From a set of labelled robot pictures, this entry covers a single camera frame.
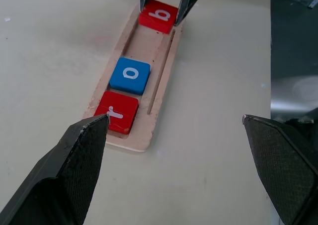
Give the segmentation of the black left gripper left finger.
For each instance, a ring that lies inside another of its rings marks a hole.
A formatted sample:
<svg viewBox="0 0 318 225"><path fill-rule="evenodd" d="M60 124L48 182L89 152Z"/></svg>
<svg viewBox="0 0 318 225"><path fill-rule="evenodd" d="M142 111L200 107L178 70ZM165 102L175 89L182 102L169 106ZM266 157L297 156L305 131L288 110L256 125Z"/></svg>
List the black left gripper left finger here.
<svg viewBox="0 0 318 225"><path fill-rule="evenodd" d="M110 118L82 119L32 168L0 213L2 225L81 225L99 178Z"/></svg>

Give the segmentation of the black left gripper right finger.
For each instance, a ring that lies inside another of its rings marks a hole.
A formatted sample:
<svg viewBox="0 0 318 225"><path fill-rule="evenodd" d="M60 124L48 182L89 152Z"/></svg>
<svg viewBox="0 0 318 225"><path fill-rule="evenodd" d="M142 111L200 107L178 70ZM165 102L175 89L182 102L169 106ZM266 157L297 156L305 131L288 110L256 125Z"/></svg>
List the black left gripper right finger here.
<svg viewBox="0 0 318 225"><path fill-rule="evenodd" d="M293 126L244 115L258 176L285 225L318 223L318 152Z"/></svg>

